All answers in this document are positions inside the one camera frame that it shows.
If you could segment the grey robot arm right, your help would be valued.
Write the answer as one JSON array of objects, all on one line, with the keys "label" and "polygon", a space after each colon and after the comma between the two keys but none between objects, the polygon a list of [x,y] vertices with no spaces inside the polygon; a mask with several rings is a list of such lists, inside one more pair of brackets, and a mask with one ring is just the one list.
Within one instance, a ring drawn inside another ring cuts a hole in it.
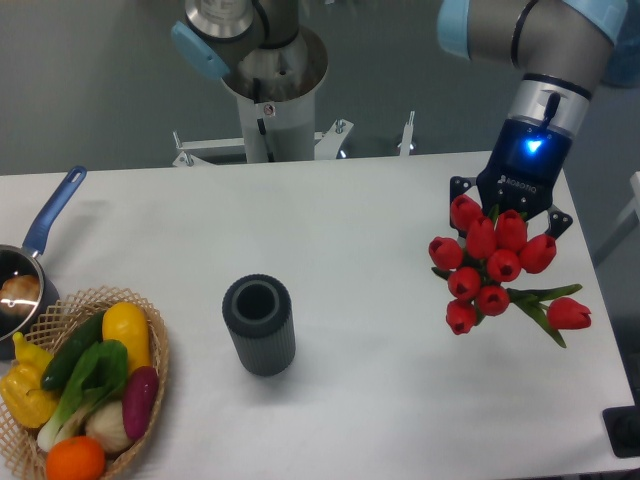
[{"label": "grey robot arm right", "polygon": [[553,203],[566,157],[628,12],[625,1],[445,1],[441,48],[469,60],[508,63],[523,74],[487,165],[455,176],[450,196],[476,188],[484,213],[546,214],[547,235],[573,223]]}]

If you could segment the grey robot arm base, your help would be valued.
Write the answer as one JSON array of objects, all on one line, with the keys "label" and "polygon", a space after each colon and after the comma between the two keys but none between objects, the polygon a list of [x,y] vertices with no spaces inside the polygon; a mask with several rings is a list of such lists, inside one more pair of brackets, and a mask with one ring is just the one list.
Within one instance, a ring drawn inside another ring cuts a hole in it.
[{"label": "grey robot arm base", "polygon": [[328,70],[297,1],[188,1],[171,29],[182,58],[235,97],[250,163],[311,160],[315,100]]}]

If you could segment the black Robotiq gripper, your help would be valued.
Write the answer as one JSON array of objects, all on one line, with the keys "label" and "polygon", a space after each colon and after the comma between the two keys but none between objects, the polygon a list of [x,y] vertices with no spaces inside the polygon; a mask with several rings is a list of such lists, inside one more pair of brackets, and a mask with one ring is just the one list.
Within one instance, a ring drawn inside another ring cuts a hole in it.
[{"label": "black Robotiq gripper", "polygon": [[552,130],[539,131],[519,120],[504,122],[486,167],[474,178],[450,179],[450,226],[467,233],[478,218],[478,203],[468,192],[477,186],[483,211],[514,210],[532,219],[546,210],[545,234],[558,240],[573,217],[552,204],[553,189],[573,141]]}]

